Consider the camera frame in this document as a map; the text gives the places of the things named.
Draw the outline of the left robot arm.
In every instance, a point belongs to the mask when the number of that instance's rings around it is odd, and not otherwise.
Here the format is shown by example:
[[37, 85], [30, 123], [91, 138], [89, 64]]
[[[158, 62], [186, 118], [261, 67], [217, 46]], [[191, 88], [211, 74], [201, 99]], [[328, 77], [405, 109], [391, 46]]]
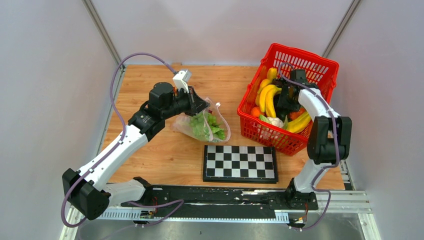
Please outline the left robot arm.
[[78, 170], [62, 174], [64, 202], [70, 203], [86, 220], [95, 220], [110, 206], [135, 201], [149, 206], [153, 193], [141, 177], [110, 184], [111, 176], [138, 149], [150, 142], [165, 127], [166, 120], [184, 113], [195, 116], [210, 107], [192, 86], [175, 89], [159, 82], [150, 90], [148, 100], [128, 120], [122, 132], [98, 156]]

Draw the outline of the green napa cabbage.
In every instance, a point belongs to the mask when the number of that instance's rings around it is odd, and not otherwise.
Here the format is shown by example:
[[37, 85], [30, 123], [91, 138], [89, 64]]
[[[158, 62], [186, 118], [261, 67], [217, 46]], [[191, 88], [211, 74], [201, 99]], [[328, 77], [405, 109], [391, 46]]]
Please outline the green napa cabbage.
[[226, 139], [225, 129], [218, 122], [219, 126], [214, 127], [208, 124], [207, 116], [209, 112], [202, 112], [189, 118], [189, 125], [194, 138], [203, 142], [217, 142]]

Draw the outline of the black white checkerboard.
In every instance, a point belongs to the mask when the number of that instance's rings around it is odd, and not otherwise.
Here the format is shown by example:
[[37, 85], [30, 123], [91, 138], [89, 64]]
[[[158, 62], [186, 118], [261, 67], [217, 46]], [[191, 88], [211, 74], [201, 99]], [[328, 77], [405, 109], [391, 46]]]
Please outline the black white checkerboard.
[[202, 179], [217, 183], [276, 184], [276, 150], [270, 146], [205, 145]]

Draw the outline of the red plastic basket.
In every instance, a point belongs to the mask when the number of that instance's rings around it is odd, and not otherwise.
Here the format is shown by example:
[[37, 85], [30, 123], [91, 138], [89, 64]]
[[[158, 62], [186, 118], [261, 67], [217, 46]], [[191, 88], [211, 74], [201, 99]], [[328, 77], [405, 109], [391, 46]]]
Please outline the red plastic basket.
[[260, 61], [254, 77], [248, 83], [237, 108], [241, 135], [265, 146], [275, 147], [277, 151], [288, 156], [293, 156], [307, 146], [313, 126], [312, 121], [299, 133], [292, 133], [251, 115], [251, 110], [256, 106], [260, 84], [269, 76], [268, 71], [271, 68], [277, 69], [278, 76], [283, 75], [291, 81], [319, 89], [322, 98], [330, 102], [336, 87], [339, 64], [302, 49], [273, 43]]

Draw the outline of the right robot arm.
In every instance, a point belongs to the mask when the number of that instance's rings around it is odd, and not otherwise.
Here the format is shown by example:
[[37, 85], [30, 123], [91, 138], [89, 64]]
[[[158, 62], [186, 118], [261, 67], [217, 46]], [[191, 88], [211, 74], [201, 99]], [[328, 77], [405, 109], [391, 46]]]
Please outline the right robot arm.
[[289, 209], [300, 209], [312, 205], [318, 182], [329, 169], [348, 157], [352, 120], [331, 108], [318, 86], [307, 81], [304, 69], [292, 69], [289, 77], [281, 70], [278, 73], [283, 86], [283, 106], [290, 110], [304, 107], [312, 120], [306, 147], [309, 159], [292, 178], [282, 199]]

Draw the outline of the yellow banana bunch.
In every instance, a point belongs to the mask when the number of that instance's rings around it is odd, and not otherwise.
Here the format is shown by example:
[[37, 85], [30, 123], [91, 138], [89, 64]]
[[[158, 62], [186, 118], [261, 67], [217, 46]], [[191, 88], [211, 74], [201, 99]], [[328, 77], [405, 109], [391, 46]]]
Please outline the yellow banana bunch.
[[280, 94], [282, 89], [274, 84], [265, 86], [259, 94], [259, 108], [268, 117], [276, 118], [276, 110], [274, 107], [274, 96]]
[[303, 112], [296, 119], [288, 122], [286, 130], [290, 133], [300, 133], [303, 131], [311, 121], [311, 117], [308, 112]]

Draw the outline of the yellow pear squash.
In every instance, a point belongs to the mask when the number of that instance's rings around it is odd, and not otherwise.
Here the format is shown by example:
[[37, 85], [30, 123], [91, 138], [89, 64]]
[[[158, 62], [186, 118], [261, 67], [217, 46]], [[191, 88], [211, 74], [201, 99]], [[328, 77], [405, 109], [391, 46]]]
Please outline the yellow pear squash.
[[274, 79], [277, 78], [278, 70], [275, 67], [271, 67], [267, 71], [266, 78], [263, 79], [259, 85], [259, 89], [257, 91], [257, 96], [255, 99], [255, 104], [259, 107], [260, 106], [260, 93], [267, 85], [270, 85]]

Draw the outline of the clear zip top bag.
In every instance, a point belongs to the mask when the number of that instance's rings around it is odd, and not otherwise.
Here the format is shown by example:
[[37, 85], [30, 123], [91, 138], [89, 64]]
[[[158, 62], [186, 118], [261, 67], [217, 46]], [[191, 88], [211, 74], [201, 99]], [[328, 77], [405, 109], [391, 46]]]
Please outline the clear zip top bag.
[[171, 128], [200, 142], [221, 143], [231, 138], [228, 122], [220, 112], [220, 102], [205, 99], [209, 107], [195, 116], [179, 115]]

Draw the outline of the red orange fruit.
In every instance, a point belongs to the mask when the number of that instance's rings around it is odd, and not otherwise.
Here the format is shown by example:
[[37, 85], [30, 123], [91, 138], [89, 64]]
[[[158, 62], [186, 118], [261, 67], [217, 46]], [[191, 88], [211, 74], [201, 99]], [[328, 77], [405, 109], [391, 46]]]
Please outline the red orange fruit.
[[255, 118], [259, 118], [260, 115], [263, 115], [264, 113], [261, 111], [259, 106], [255, 106], [251, 109], [250, 111], [250, 115], [255, 117]]

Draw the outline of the green grapes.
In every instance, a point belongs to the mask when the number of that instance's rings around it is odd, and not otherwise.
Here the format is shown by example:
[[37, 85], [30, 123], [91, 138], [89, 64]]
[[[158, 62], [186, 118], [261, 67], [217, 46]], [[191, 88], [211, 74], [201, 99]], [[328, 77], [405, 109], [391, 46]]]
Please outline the green grapes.
[[218, 127], [219, 126], [219, 124], [217, 123], [216, 116], [212, 115], [211, 113], [208, 113], [207, 114], [207, 123], [210, 126], [213, 126], [213, 127]]

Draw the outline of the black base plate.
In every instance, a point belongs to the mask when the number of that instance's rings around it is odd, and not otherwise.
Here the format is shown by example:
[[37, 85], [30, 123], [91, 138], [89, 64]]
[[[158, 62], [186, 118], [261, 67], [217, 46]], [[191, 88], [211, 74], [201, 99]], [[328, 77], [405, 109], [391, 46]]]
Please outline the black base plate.
[[170, 185], [156, 185], [140, 200], [121, 203], [137, 205], [159, 206], [155, 217], [192, 219], [274, 219], [279, 210], [305, 213], [319, 208], [313, 193], [291, 196], [284, 190]]

